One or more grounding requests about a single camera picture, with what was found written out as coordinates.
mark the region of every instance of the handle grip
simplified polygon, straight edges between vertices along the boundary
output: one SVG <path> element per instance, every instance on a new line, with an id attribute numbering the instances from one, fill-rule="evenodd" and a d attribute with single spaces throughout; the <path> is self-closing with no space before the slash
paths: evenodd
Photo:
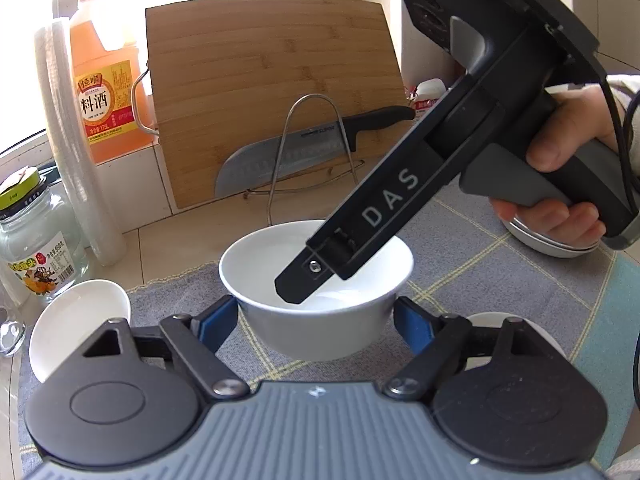
<path id="1" fill-rule="evenodd" d="M 146 70 L 143 73 L 141 73 L 131 85 L 131 93 L 130 93 L 131 112 L 133 113 L 133 120 L 136 121 L 136 124 L 140 128 L 140 130 L 142 130 L 145 133 L 148 133 L 149 135 L 159 137 L 160 133 L 158 132 L 158 130 L 154 130 L 153 128 L 149 128 L 148 126 L 146 126 L 146 124 L 144 124 L 142 120 L 140 120 L 140 114 L 138 113 L 138 102 L 136 101 L 136 88 L 138 87 L 138 84 L 140 83 L 140 81 L 142 81 L 144 76 L 147 75 L 148 73 L 149 73 L 149 66 L 147 65 Z"/>
<path id="2" fill-rule="evenodd" d="M 626 200 L 617 153 L 590 140 L 557 171 L 540 173 L 526 163 L 531 139 L 555 108 L 555 100 L 543 92 L 507 134 L 485 147 L 465 168 L 460 189 L 523 206 L 545 198 L 567 205 L 591 202 L 607 228 L 605 243 L 617 250 L 628 247 L 640 236 L 640 223 Z M 634 197 L 640 204 L 635 191 Z"/>
<path id="3" fill-rule="evenodd" d="M 363 114 L 342 118 L 351 153 L 356 151 L 356 134 L 366 130 L 382 130 L 400 121 L 410 121 L 415 110 L 408 106 L 385 106 Z"/>

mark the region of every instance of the finger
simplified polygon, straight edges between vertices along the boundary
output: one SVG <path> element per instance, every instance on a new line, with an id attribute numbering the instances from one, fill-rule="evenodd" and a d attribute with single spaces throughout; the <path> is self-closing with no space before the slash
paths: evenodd
<path id="1" fill-rule="evenodd" d="M 547 236 L 563 244 L 573 245 L 598 221 L 596 206 L 588 202 L 576 204 L 569 209 L 569 218 L 546 233 Z"/>
<path id="2" fill-rule="evenodd" d="M 558 109 L 549 117 L 527 150 L 527 162 L 538 171 L 555 171 L 575 151 L 596 137 L 606 137 L 612 126 L 603 115 L 606 106 L 599 88 L 585 88 L 556 97 Z"/>
<path id="3" fill-rule="evenodd" d="M 497 198 L 490 198 L 489 202 L 491 202 L 491 205 L 494 208 L 495 213 L 498 215 L 498 218 L 503 222 L 511 222 L 511 220 L 513 220 L 513 217 L 516 216 L 518 212 L 518 206 L 511 202 L 507 202 L 505 200 L 500 200 Z"/>
<path id="4" fill-rule="evenodd" d="M 590 227 L 581 237 L 577 238 L 572 242 L 574 247 L 590 247 L 598 240 L 600 240 L 605 233 L 607 232 L 607 228 L 605 225 L 598 220 L 592 227 Z"/>
<path id="5" fill-rule="evenodd" d="M 519 207 L 518 217 L 532 231 L 546 234 L 569 218 L 569 209 L 559 200 L 547 198 L 533 207 Z"/>

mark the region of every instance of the small white dish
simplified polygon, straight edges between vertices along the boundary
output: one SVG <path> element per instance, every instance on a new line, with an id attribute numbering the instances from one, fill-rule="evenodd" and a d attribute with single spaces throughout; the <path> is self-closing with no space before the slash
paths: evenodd
<path id="1" fill-rule="evenodd" d="M 508 314 L 507 312 L 479 312 L 478 314 L 472 314 L 471 316 L 468 316 L 467 319 L 473 326 L 488 326 L 490 328 L 500 328 L 502 326 L 502 322 L 508 317 L 519 317 L 521 319 L 524 319 L 524 321 L 529 323 L 536 332 L 538 332 L 553 348 L 558 350 L 562 357 L 566 359 L 566 354 L 564 353 L 564 350 L 562 350 L 562 347 L 558 344 L 558 341 L 556 341 L 554 337 L 540 325 L 534 323 L 529 319 L 526 319 L 525 317 L 518 316 L 517 314 Z M 490 357 L 472 357 L 471 359 L 466 360 L 465 370 L 471 370 L 471 368 L 484 366 L 490 360 Z"/>
<path id="2" fill-rule="evenodd" d="M 293 359 L 329 361 L 373 343 L 414 267 L 409 247 L 394 236 L 350 279 L 332 276 L 301 304 L 287 303 L 273 282 L 322 222 L 253 232 L 231 245 L 218 267 L 256 335 Z"/>
<path id="3" fill-rule="evenodd" d="M 538 251 L 539 253 L 555 258 L 577 258 L 584 254 L 589 254 L 598 248 L 598 243 L 585 248 L 573 247 L 571 245 L 556 242 L 551 238 L 529 229 L 518 217 L 511 222 L 502 220 L 508 231 L 526 246 Z"/>
<path id="4" fill-rule="evenodd" d="M 124 289 L 109 280 L 88 280 L 72 286 L 40 315 L 31 334 L 31 369 L 43 383 L 102 323 L 112 317 L 131 320 Z"/>

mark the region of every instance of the bottle label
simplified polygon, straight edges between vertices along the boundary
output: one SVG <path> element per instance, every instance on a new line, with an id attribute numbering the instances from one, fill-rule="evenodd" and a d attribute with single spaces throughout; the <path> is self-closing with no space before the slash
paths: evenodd
<path id="1" fill-rule="evenodd" d="M 129 60 L 76 77 L 76 93 L 89 144 L 136 129 Z"/>
<path id="2" fill-rule="evenodd" d="M 415 110 L 414 124 L 420 121 L 420 119 L 423 118 L 427 114 L 427 112 L 430 112 L 437 102 L 437 99 L 423 99 L 420 101 L 414 101 L 412 103 L 412 106 Z"/>
<path id="3" fill-rule="evenodd" d="M 62 232 L 58 232 L 38 252 L 19 262 L 7 264 L 24 285 L 37 295 L 53 292 L 75 271 Z"/>

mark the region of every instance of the plaid tablecloth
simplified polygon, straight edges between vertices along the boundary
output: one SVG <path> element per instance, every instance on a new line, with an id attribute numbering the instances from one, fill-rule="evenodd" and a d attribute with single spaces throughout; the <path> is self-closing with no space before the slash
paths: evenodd
<path id="1" fill-rule="evenodd" d="M 573 260 L 539 254 L 508 234 L 486 199 L 463 195 L 455 183 L 399 236 L 415 258 L 402 294 L 434 313 L 511 312 L 556 338 L 607 401 L 609 423 L 596 460 L 609 465 L 633 405 L 631 368 L 640 330 L 640 269 L 635 261 L 605 247 Z M 149 283 L 129 293 L 132 324 L 155 324 L 178 312 L 196 314 L 224 293 L 215 263 Z M 383 381 L 411 358 L 390 323 L 379 341 L 358 354 L 328 363 L 296 361 L 265 346 L 243 316 L 218 356 L 251 386 L 260 380 Z M 25 355 L 20 415 L 36 386 Z M 28 472 L 40 459 L 22 422 L 20 443 Z"/>

